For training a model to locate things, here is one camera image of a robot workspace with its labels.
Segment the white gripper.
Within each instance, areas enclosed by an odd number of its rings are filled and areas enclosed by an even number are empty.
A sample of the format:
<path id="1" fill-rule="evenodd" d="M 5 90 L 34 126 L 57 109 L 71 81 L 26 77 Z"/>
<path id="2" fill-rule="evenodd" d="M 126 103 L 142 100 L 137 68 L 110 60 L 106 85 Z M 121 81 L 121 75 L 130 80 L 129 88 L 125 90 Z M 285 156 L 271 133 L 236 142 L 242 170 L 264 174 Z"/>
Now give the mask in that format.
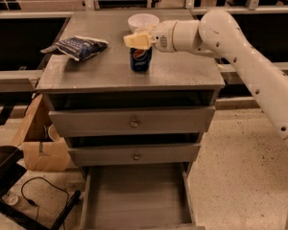
<path id="1" fill-rule="evenodd" d="M 162 53 L 174 53 L 173 33 L 177 23 L 177 20 L 166 20 L 157 25 L 139 27 L 134 34 L 124 37 L 124 43 L 129 48 L 140 50 L 149 50 L 155 44 Z"/>

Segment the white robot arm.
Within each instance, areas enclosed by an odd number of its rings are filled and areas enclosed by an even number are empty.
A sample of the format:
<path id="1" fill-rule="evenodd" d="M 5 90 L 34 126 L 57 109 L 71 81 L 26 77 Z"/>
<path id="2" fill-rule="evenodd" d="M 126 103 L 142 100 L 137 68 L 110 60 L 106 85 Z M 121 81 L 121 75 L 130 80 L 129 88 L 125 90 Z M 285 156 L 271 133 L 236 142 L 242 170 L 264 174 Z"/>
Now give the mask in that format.
<path id="1" fill-rule="evenodd" d="M 212 10 L 200 20 L 166 20 L 124 37 L 129 48 L 188 52 L 226 59 L 288 147 L 288 76 L 258 52 L 227 11 Z"/>

